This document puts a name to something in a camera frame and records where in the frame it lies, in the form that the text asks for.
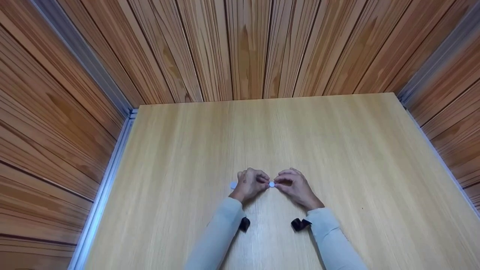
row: wrist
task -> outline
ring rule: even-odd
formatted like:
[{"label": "wrist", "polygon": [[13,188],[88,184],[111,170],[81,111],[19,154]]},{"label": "wrist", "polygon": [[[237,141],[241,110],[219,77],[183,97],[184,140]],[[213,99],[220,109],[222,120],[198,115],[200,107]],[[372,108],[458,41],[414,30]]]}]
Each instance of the wrist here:
[{"label": "wrist", "polygon": [[317,197],[315,196],[314,198],[312,198],[309,202],[307,202],[305,205],[305,209],[307,211],[310,211],[310,210],[314,210],[314,209],[317,209],[317,208],[324,208],[325,205],[324,203]]},{"label": "wrist", "polygon": [[237,189],[233,190],[232,193],[230,193],[229,197],[239,201],[243,205],[245,196],[241,192],[239,192]]}]

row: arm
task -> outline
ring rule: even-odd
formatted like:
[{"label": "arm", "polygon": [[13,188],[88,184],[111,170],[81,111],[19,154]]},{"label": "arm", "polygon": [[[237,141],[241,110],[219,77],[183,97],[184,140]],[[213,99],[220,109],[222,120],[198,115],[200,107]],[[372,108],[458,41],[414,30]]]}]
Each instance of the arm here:
[{"label": "arm", "polygon": [[327,270],[367,269],[360,256],[343,235],[330,209],[310,210],[305,219],[312,223],[313,237]]},{"label": "arm", "polygon": [[242,204],[227,197],[193,248],[185,269],[218,269],[244,216]]},{"label": "arm", "polygon": [[294,169],[283,170],[274,179],[275,187],[306,208],[312,233],[326,270],[367,269],[360,256],[343,235],[330,209],[313,193],[303,174]]},{"label": "arm", "polygon": [[245,217],[242,204],[268,189],[269,177],[261,170],[248,168],[238,172],[238,184],[215,212],[205,232],[195,244],[187,259],[185,269],[218,269]]}]

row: wood paneling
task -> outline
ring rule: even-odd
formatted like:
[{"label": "wood paneling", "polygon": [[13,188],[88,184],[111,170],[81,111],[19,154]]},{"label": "wood paneling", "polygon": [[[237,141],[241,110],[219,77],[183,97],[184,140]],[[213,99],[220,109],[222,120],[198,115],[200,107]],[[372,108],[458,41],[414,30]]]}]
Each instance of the wood paneling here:
[{"label": "wood paneling", "polygon": [[29,2],[0,5],[0,24],[112,136],[119,135],[123,117]]},{"label": "wood paneling", "polygon": [[[480,169],[480,109],[458,120],[444,132],[431,139],[433,146],[456,178]],[[467,179],[463,186],[472,182]]]},{"label": "wood paneling", "polygon": [[353,93],[384,92],[453,2],[412,0],[370,66],[365,69]]},{"label": "wood paneling", "polygon": [[74,246],[0,237],[0,269],[67,269]]},{"label": "wood paneling", "polygon": [[233,98],[262,98],[271,1],[227,0]]},{"label": "wood paneling", "polygon": [[[469,8],[466,1],[463,5]],[[479,52],[480,30],[468,37],[406,102],[459,184],[465,192],[470,190],[467,194],[480,185]],[[470,198],[478,202],[478,195]]]},{"label": "wood paneling", "polygon": [[92,203],[0,163],[0,234],[76,244]]},{"label": "wood paneling", "polygon": [[[127,9],[127,11],[124,10],[124,13],[130,14],[127,1],[120,0],[119,2]],[[174,101],[202,101],[200,85],[175,2],[131,0],[130,4],[155,59],[163,71]]]},{"label": "wood paneling", "polygon": [[432,140],[477,110],[480,110],[480,80],[445,106],[423,125],[422,129],[425,135]]},{"label": "wood paneling", "polygon": [[127,1],[82,0],[146,103],[174,102],[153,52]]},{"label": "wood paneling", "polygon": [[323,93],[366,0],[324,0],[300,67],[293,96]]},{"label": "wood paneling", "polygon": [[476,2],[477,0],[455,0],[405,65],[397,72],[385,92],[398,94]]},{"label": "wood paneling", "polygon": [[177,4],[204,101],[232,100],[224,2],[185,0]]},{"label": "wood paneling", "polygon": [[147,104],[398,92],[475,2],[60,0]]},{"label": "wood paneling", "polygon": [[480,209],[480,184],[466,188],[465,193],[470,197],[473,206]]},{"label": "wood paneling", "polygon": [[[249,166],[299,168],[370,269],[480,267],[480,220],[390,93],[140,107],[86,269],[181,269]],[[321,268],[278,190],[245,210],[225,269]]]},{"label": "wood paneling", "polygon": [[274,1],[264,98],[292,97],[319,4],[319,0]]},{"label": "wood paneling", "polygon": [[368,1],[326,88],[316,95],[352,94],[411,0]]},{"label": "wood paneling", "polygon": [[3,28],[0,50],[1,159],[94,198],[115,138]]},{"label": "wood paneling", "polygon": [[423,126],[479,78],[480,30],[408,101],[407,107]]},{"label": "wood paneling", "polygon": [[114,50],[117,47],[110,46],[111,41],[107,41],[103,36],[82,2],[80,0],[58,0],[58,2],[132,106],[138,108],[141,104],[145,104],[137,90],[139,85],[131,79],[135,74],[125,68],[127,64],[124,63],[125,59],[117,56],[118,52]]}]

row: finger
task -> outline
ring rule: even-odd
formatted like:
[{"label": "finger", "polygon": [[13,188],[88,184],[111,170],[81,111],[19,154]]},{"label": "finger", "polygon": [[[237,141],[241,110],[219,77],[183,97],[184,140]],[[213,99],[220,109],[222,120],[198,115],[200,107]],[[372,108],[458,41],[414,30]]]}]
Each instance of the finger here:
[{"label": "finger", "polygon": [[303,175],[303,173],[301,173],[299,170],[293,168],[293,167],[290,167],[290,170],[294,170],[296,173],[300,174],[300,175]]},{"label": "finger", "polygon": [[267,190],[270,186],[267,183],[262,183],[259,185],[260,191],[265,191]]},{"label": "finger", "polygon": [[285,194],[288,194],[290,195],[291,193],[291,186],[287,186],[287,185],[284,185],[284,184],[275,184],[275,187],[280,190],[281,192],[285,193]]},{"label": "finger", "polygon": [[282,175],[282,174],[285,174],[285,173],[298,174],[296,171],[294,171],[292,169],[286,169],[286,170],[283,170],[283,171],[279,172],[278,175]]},{"label": "finger", "polygon": [[285,174],[281,174],[281,175],[275,177],[273,182],[275,182],[275,183],[280,183],[280,182],[284,182],[284,181],[295,182],[295,180],[297,178],[298,178],[298,175],[296,175],[296,174],[285,173]]},{"label": "finger", "polygon": [[270,176],[262,170],[255,170],[255,176],[262,177],[265,180],[270,180]]},{"label": "finger", "polygon": [[259,183],[267,183],[268,184],[268,182],[269,182],[267,179],[262,178],[262,177],[257,177],[256,180]]}]

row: wooden wall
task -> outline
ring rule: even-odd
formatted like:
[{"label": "wooden wall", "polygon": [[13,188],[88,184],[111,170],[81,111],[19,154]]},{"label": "wooden wall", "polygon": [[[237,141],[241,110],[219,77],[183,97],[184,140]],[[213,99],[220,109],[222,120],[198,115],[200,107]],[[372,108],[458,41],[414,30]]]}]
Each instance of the wooden wall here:
[{"label": "wooden wall", "polygon": [[480,29],[406,107],[480,210]]},{"label": "wooden wall", "polygon": [[134,107],[399,91],[475,0],[59,0]]},{"label": "wooden wall", "polygon": [[[58,2],[137,108],[398,93],[476,0]],[[124,119],[29,1],[0,25],[0,268],[63,268]],[[477,207],[478,43],[409,106]]]},{"label": "wooden wall", "polygon": [[0,269],[65,269],[123,117],[28,1],[0,4]]}]

